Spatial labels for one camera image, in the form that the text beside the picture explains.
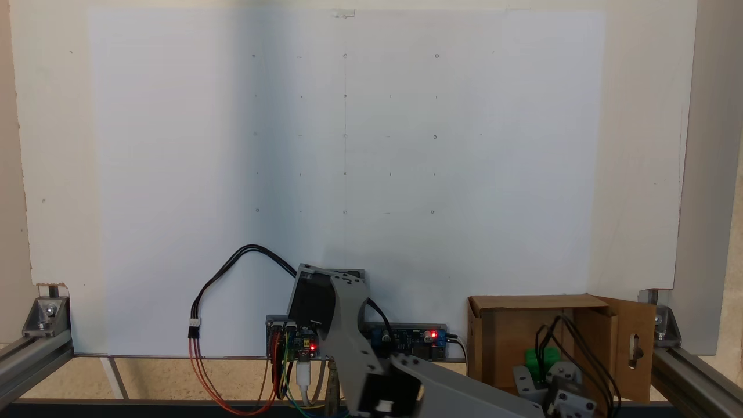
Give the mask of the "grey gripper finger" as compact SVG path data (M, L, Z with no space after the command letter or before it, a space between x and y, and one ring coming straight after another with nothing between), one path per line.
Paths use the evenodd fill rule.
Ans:
M553 391L581 392L583 386L578 377L578 368L572 362L556 362L546 373L547 384Z
M544 398L549 391L550 384L546 381L534 381L525 365L513 367L513 379L517 394L523 398Z

